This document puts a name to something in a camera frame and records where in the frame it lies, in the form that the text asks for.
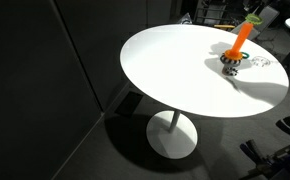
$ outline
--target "dark gray wall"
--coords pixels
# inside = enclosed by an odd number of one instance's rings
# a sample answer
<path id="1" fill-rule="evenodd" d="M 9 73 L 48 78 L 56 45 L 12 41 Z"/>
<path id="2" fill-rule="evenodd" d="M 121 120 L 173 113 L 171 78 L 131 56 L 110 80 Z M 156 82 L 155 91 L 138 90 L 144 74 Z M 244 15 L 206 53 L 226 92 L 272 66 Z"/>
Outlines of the dark gray wall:
<path id="1" fill-rule="evenodd" d="M 50 179 L 99 117 L 51 2 L 0 1 L 0 180 Z"/>
<path id="2" fill-rule="evenodd" d="M 120 50 L 133 34 L 166 24 L 171 0 L 57 0 L 105 111 L 127 79 Z"/>

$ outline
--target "orange cylinder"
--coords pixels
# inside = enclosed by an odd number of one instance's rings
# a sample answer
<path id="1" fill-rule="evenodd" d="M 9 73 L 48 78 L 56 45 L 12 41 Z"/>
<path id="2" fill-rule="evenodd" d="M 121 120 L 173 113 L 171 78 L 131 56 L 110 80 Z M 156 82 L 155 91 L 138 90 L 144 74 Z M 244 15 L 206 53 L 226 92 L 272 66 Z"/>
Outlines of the orange cylinder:
<path id="1" fill-rule="evenodd" d="M 239 53 L 239 50 L 241 49 L 245 39 L 247 39 L 249 33 L 253 29 L 253 24 L 252 23 L 244 23 L 241 30 L 238 33 L 238 36 L 236 38 L 236 41 L 230 50 L 231 55 L 237 55 Z"/>

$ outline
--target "table leg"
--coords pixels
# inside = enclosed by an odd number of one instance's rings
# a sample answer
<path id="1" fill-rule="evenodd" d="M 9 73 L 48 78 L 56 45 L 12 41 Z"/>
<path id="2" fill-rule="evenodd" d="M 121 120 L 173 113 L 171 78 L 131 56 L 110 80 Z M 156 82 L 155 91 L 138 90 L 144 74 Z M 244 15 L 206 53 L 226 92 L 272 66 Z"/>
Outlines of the table leg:
<path id="1" fill-rule="evenodd" d="M 169 132 L 172 133 L 177 125 L 177 121 L 179 118 L 179 115 L 181 115 L 181 111 L 180 110 L 175 110 L 174 114 L 173 114 L 173 119 L 172 119 L 172 123 L 171 126 L 169 127 Z"/>
<path id="2" fill-rule="evenodd" d="M 197 144 L 195 126 L 179 110 L 155 114 L 147 124 L 146 135 L 152 148 L 170 159 L 188 156 Z"/>

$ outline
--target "floor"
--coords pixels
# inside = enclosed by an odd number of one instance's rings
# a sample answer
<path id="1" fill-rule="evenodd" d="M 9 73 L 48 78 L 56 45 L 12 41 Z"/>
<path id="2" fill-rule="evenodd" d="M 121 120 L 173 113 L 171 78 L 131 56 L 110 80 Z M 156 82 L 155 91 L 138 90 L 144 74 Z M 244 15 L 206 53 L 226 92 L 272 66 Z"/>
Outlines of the floor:
<path id="1" fill-rule="evenodd" d="M 258 43 L 279 61 L 290 52 L 290 35 L 284 26 L 267 30 Z M 132 84 L 128 91 L 142 94 Z M 145 129 L 151 116 L 171 108 L 144 95 L 132 117 L 118 115 L 115 110 L 128 91 L 105 113 L 54 179 L 233 180 L 255 167 L 240 150 L 241 143 L 254 139 L 263 154 L 290 144 L 290 137 L 275 126 L 277 120 L 290 116 L 289 89 L 278 106 L 251 117 L 225 119 L 184 113 L 197 129 L 197 147 L 183 159 L 166 159 L 150 147 Z"/>

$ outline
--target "orange object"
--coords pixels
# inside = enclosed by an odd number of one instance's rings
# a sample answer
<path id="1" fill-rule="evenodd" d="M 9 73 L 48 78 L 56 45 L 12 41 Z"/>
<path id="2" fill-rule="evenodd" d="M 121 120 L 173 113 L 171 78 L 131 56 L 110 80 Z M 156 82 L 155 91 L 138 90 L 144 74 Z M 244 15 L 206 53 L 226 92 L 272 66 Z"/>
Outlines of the orange object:
<path id="1" fill-rule="evenodd" d="M 242 59 L 243 55 L 239 52 L 241 49 L 245 39 L 247 39 L 249 33 L 253 29 L 252 23 L 245 23 L 243 24 L 241 30 L 238 33 L 236 41 L 232 47 L 232 49 L 225 51 L 225 56 L 232 60 L 240 60 Z"/>

